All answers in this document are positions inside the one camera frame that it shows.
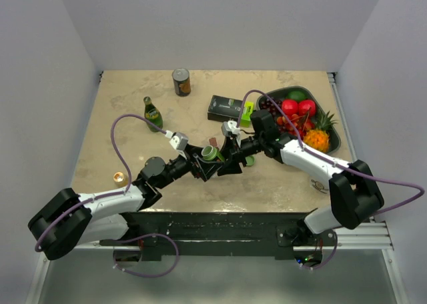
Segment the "green pill bottle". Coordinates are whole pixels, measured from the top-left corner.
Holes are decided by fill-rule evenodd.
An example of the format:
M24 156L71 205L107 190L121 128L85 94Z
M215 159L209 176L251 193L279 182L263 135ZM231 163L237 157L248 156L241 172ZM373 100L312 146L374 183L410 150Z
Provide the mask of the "green pill bottle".
M205 146L201 150L201 156L205 161L224 162L225 159L217 147L212 145Z

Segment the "green bottle cap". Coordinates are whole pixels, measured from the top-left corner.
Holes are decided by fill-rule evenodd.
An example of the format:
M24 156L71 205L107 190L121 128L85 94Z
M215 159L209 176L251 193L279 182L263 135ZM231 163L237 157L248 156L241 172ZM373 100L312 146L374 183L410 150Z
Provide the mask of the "green bottle cap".
M253 167L256 162L256 159L253 155L246 157L246 166L247 167Z

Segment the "red weekly pill organizer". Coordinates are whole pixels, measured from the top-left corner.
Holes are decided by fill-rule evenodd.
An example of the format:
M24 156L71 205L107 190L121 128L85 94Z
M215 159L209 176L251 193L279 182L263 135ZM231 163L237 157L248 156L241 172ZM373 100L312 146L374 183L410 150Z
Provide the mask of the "red weekly pill organizer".
M210 144L211 146L213 146L213 147L216 147L216 148L218 148L218 147L219 147L219 146L218 146L217 139L216 139L215 137L211 137L211 138L209 138L209 144Z

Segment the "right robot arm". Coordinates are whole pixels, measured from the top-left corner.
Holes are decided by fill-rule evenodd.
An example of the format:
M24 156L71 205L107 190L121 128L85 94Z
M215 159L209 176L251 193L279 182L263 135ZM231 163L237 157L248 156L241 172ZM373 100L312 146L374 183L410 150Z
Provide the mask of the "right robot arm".
M255 133L245 139L241 139L236 121L222 124L226 140L221 154L225 161L218 175L241 173L246 157L262 152L279 163L306 172L326 186L330 205L304 217L304 224L297 230L301 244L313 245L321 233L329 229L355 229L384 206L384 198L377 184L370 179L371 171L365 162L350 163L319 151L310 152L293 135L280 133L266 110L253 113L251 121Z

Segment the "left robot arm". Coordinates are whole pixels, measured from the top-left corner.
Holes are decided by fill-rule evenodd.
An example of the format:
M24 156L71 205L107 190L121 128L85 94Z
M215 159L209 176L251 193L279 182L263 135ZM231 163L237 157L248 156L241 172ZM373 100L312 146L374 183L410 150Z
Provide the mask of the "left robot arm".
M151 207L161 198L161 188L187 173L207 181L224 161L216 147L189 145L169 162L149 158L136 180L122 189L82 194L62 189L28 223L36 240L35 251L49 260L59 259L88 236L89 226L96 221Z

